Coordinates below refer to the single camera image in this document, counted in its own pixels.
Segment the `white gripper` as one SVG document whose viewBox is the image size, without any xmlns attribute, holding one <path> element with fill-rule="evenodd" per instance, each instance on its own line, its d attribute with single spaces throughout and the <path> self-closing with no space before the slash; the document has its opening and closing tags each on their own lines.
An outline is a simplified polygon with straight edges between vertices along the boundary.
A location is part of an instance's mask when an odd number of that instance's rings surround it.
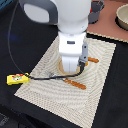
<svg viewBox="0 0 128 128">
<path fill-rule="evenodd" d="M 86 33 L 69 35 L 59 32 L 58 36 L 63 69 L 66 73 L 75 73 L 80 62 L 88 61 Z"/>
</svg>

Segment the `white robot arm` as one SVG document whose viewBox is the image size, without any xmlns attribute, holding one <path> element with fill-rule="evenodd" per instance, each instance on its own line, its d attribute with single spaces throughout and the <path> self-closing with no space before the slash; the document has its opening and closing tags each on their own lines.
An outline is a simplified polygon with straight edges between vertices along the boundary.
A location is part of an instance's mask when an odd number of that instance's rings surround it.
<svg viewBox="0 0 128 128">
<path fill-rule="evenodd" d="M 58 27 L 63 69 L 75 73 L 85 44 L 91 0 L 19 0 L 29 19 Z"/>
</svg>

